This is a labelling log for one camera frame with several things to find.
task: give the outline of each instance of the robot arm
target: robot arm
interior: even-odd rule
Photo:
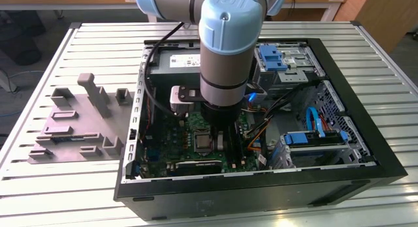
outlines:
[[[136,0],[143,13],[161,19],[199,24],[204,0]],[[284,0],[258,0],[263,7],[263,15],[278,14]]]
[[[201,116],[216,128],[239,116],[263,20],[283,1],[136,0],[145,14],[199,24]]]

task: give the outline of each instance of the open computer tower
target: open computer tower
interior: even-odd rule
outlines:
[[[145,42],[144,58],[153,44]],[[115,200],[144,220],[332,205],[407,175],[319,39],[258,41],[248,79],[260,89],[258,108],[243,106],[216,147],[199,104],[185,119],[169,118],[144,91],[148,78],[169,107],[172,86],[199,86],[199,62],[199,40],[165,41],[148,75],[139,70]],[[248,150],[256,111],[310,81],[275,112],[266,138],[253,142],[260,149]]]

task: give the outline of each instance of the slotted aluminum table surface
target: slotted aluminum table surface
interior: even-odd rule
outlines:
[[[391,185],[336,206],[145,223],[113,202],[117,160],[26,163],[53,105],[53,89],[84,92],[76,80],[91,72],[107,92],[133,91],[143,42],[160,39],[175,25],[87,23],[69,29],[0,152],[0,226],[416,226],[418,91],[363,28],[350,23],[266,23],[260,37],[322,39],[406,167],[408,176]],[[172,38],[197,38],[196,29],[181,29]]]

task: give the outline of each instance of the light blue robot arm cap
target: light blue robot arm cap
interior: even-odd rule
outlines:
[[[283,6],[284,0],[276,0],[267,12],[268,16],[274,16],[279,13],[282,6]]]
[[[163,18],[157,11],[155,0],[136,0],[136,4],[144,14]]]
[[[199,35],[203,45],[220,55],[236,55],[255,44],[263,25],[256,0],[204,0]]]

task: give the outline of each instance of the label sticker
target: label sticker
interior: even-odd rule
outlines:
[[[262,156],[262,154],[259,154],[259,161],[263,165],[266,165],[267,159],[264,158],[264,156]]]
[[[199,67],[199,66],[200,66],[200,54],[171,55],[169,57],[169,68]]]
[[[294,59],[292,59],[291,57],[284,58],[284,62],[286,62],[287,64],[295,63],[295,61],[294,61]]]

